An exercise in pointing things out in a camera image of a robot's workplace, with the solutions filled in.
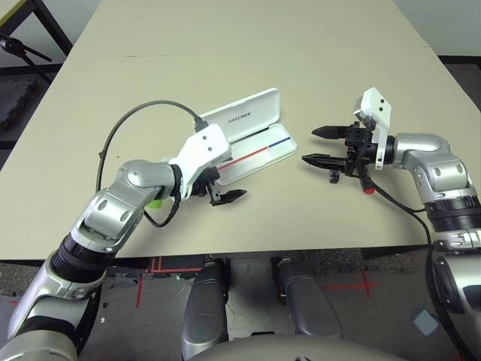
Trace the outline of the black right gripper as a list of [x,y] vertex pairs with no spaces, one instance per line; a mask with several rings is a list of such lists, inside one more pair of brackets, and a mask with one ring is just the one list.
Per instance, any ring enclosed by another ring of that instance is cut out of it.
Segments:
[[358,168],[376,162],[376,145],[372,142],[374,127],[361,127],[359,121],[347,126],[322,126],[311,134],[324,139],[345,138],[347,157],[333,157],[313,153],[301,157],[309,165],[323,169],[345,169],[345,175],[352,176]]

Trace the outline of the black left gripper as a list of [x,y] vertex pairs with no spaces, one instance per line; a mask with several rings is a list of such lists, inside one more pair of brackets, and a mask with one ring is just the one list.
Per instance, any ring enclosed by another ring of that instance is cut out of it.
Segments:
[[191,196],[210,197],[212,206],[226,205],[239,199],[247,193],[246,190],[229,190],[227,193],[221,193],[216,180],[220,175],[216,167],[206,168],[195,180],[192,185]]

